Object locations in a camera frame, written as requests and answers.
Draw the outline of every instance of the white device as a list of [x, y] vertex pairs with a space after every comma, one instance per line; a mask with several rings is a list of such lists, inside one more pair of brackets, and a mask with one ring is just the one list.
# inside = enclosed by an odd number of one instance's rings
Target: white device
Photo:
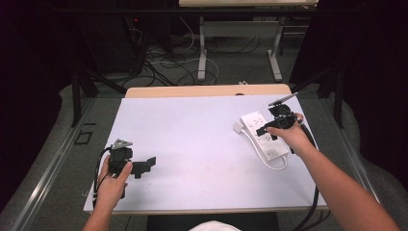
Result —
[[[241, 117], [241, 122], [234, 125], [234, 130], [237, 133], [243, 132], [252, 141], [257, 154], [261, 161], [269, 168], [274, 170], [282, 170], [288, 165], [287, 155], [289, 150], [281, 140], [273, 140], [270, 134], [266, 133], [258, 137], [256, 130], [263, 127], [267, 121], [260, 112], [254, 112]], [[282, 167], [272, 167], [270, 164], [282, 159], [284, 165]]]

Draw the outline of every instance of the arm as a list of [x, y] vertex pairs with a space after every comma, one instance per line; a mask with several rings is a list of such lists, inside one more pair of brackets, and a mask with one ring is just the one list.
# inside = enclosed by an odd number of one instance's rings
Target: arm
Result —
[[132, 171], [132, 163], [127, 163], [120, 175], [114, 179], [108, 173], [107, 156], [104, 160], [98, 182], [100, 182], [95, 208], [84, 226], [86, 230], [109, 230], [112, 211], [122, 196], [126, 179]]
[[344, 230], [399, 230], [370, 193], [312, 146], [298, 123], [287, 130], [267, 130], [281, 137], [302, 159]]

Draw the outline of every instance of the right hand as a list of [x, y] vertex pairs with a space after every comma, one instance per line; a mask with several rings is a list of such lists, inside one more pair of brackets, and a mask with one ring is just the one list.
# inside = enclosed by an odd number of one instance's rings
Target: right hand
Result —
[[[303, 120], [303, 115], [296, 114], [296, 116]], [[281, 137], [296, 154], [298, 154], [302, 148], [313, 147], [298, 122], [295, 122], [289, 129], [268, 127], [267, 131], [273, 136]]]
[[110, 155], [105, 158], [101, 173], [98, 177], [98, 182], [101, 182], [104, 177], [105, 179], [100, 183], [95, 208], [103, 208], [104, 210], [112, 211], [123, 194], [126, 180], [132, 172], [133, 165], [131, 162], [128, 162], [120, 172], [119, 176], [117, 176], [117, 178], [112, 178], [107, 175], [109, 159]]

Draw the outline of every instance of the black curtain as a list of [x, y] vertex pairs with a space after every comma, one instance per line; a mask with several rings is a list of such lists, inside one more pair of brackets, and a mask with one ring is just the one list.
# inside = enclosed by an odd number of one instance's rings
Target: black curtain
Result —
[[42, 8], [33, 1], [0, 6], [0, 210], [18, 188], [59, 114], [69, 71]]
[[[344, 58], [344, 101], [360, 126], [360, 152], [408, 189], [408, 3], [321, 0], [318, 8], [366, 13], [314, 18], [291, 83], [301, 84]], [[328, 76], [316, 82], [323, 83]]]

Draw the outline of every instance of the white desk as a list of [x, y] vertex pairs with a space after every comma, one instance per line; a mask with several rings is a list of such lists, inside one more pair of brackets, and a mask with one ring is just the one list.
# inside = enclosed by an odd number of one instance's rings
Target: white desk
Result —
[[[286, 7], [286, 6], [314, 6], [319, 0], [180, 0], [180, 7]], [[207, 50], [205, 37], [264, 37], [274, 38], [272, 49], [268, 50], [273, 78], [276, 82], [282, 81], [276, 53], [282, 37], [285, 18], [279, 21], [205, 21], [200, 17], [200, 61], [197, 79], [205, 79]]]
[[[211, 96], [202, 96], [206, 91]], [[191, 94], [183, 97], [183, 92]], [[241, 116], [255, 111], [272, 120], [268, 103], [288, 93], [285, 85], [129, 90], [106, 145], [117, 138], [132, 141], [132, 161], [156, 156], [157, 164], [141, 179], [129, 177], [126, 196], [114, 213], [202, 214], [309, 208], [315, 184], [300, 158], [290, 154], [286, 169], [271, 170], [259, 160], [247, 137], [232, 128]], [[296, 98], [287, 104], [302, 113]], [[326, 206], [322, 198], [319, 206]], [[91, 195], [84, 211], [92, 211]]]

